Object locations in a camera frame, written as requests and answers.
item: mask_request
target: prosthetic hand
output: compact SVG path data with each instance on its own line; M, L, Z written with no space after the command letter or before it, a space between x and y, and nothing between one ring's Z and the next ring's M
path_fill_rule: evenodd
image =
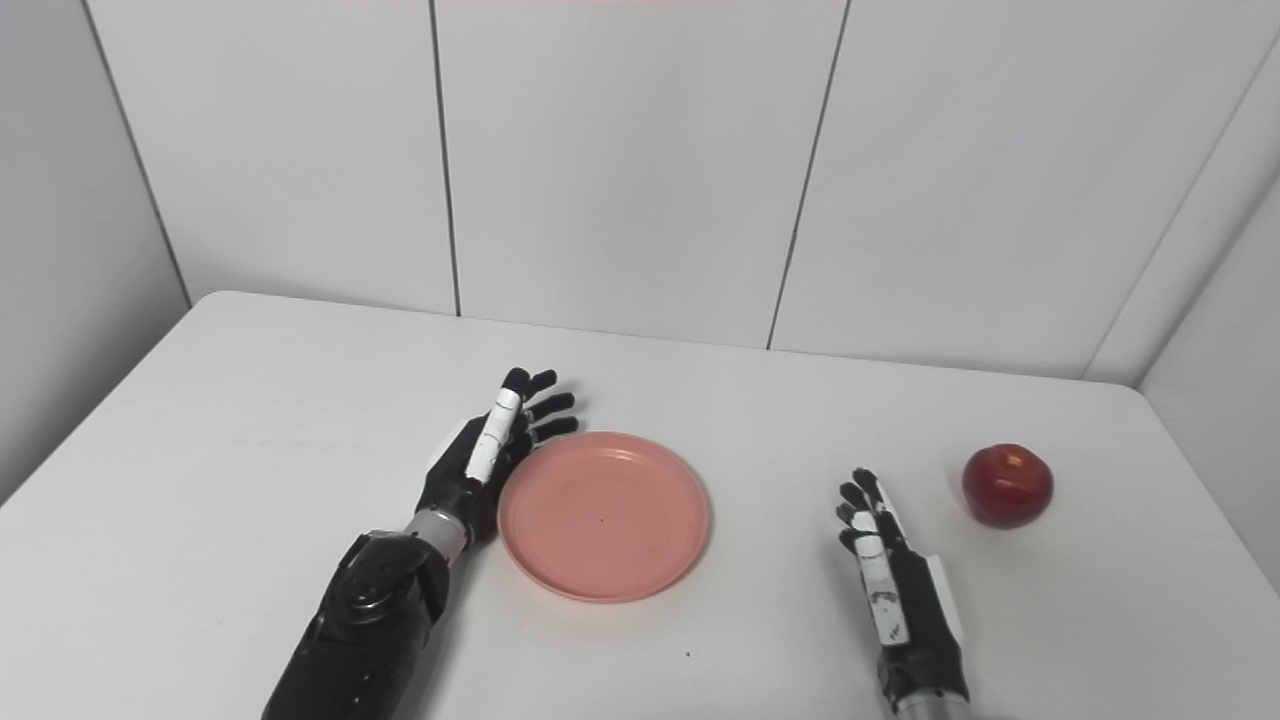
M858 557L876 620L881 689L904 720L968 720L960 621L937 556L906 544L897 515L869 470L840 486L840 542Z
M493 536L498 496L539 443L577 429L571 393L525 407L556 372L507 374L493 409L468 420L426 473L403 532L356 538L293 651L264 720L385 720L449 597L449 566Z

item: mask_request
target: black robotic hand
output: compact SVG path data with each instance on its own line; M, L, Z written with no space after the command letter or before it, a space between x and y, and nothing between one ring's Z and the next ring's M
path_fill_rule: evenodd
M881 689L899 717L969 717L960 623L937 556L911 550L869 470L840 486L840 542L858 557L881 642Z
M493 536L498 496L516 465L540 443L577 430L577 418L543 421L573 407L571 392L525 407L556 380L556 370L534 377L521 368L507 373L494 409L468 420L428 470L416 511L435 510L456 518L466 527L468 543Z
M525 407L556 384L512 369L493 409L468 420L426 474L403 532L356 538L329 582L262 712L264 720L387 720L416 671L420 651L449 597L449 566L493 534L498 496L521 460L575 418L559 393Z

